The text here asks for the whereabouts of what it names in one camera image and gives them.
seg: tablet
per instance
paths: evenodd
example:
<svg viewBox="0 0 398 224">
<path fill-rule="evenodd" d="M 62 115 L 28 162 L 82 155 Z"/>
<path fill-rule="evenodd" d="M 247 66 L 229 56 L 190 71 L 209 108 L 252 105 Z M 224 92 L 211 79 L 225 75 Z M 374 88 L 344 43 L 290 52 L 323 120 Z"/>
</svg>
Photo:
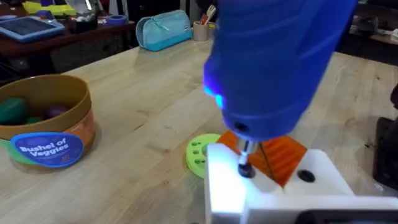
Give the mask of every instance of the tablet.
<svg viewBox="0 0 398 224">
<path fill-rule="evenodd" d="M 58 22 L 43 21 L 34 16 L 0 21 L 0 33 L 22 43 L 62 34 L 64 29 Z"/>
</svg>

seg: light blue pencil case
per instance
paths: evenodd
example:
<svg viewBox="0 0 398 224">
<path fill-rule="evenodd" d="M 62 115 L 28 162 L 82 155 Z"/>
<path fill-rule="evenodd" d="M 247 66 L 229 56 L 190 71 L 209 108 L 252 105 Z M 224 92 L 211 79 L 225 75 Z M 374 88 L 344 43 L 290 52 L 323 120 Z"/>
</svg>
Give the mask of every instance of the light blue pencil case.
<svg viewBox="0 0 398 224">
<path fill-rule="evenodd" d="M 190 20 L 183 10 L 142 18 L 136 26 L 139 45 L 158 51 L 192 38 Z"/>
</svg>

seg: bushel of veggies label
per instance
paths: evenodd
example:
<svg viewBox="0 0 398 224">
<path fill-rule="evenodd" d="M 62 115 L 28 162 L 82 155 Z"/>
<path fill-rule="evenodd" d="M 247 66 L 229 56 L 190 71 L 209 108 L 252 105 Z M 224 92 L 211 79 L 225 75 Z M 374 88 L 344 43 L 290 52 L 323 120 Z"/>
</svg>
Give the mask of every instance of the bushel of veggies label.
<svg viewBox="0 0 398 224">
<path fill-rule="evenodd" d="M 28 133 L 11 139 L 15 149 L 26 158 L 45 167 L 65 167 L 83 154 L 84 145 L 74 134 Z"/>
</svg>

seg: blue led light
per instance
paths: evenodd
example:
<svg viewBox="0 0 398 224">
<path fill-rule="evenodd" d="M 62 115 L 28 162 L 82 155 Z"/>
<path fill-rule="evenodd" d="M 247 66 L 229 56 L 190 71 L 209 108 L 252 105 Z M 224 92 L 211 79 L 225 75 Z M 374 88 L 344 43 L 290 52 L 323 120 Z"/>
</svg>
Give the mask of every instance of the blue led light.
<svg viewBox="0 0 398 224">
<path fill-rule="evenodd" d="M 215 94 L 213 93 L 213 91 L 208 88 L 207 86 L 205 86 L 205 93 L 209 96 L 214 96 Z"/>
<path fill-rule="evenodd" d="M 219 94 L 216 95 L 216 104 L 219 108 L 223 109 L 223 97 Z"/>
</svg>

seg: green 3d printed disc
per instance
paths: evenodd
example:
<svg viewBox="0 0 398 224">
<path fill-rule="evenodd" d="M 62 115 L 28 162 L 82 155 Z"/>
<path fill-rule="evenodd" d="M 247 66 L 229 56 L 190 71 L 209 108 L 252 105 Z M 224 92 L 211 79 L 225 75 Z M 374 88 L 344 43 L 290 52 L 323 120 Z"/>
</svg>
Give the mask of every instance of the green 3d printed disc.
<svg viewBox="0 0 398 224">
<path fill-rule="evenodd" d="M 215 143 L 219 138 L 219 134 L 202 134 L 193 138 L 187 145 L 187 166 L 201 178 L 205 178 L 207 144 Z"/>
</svg>

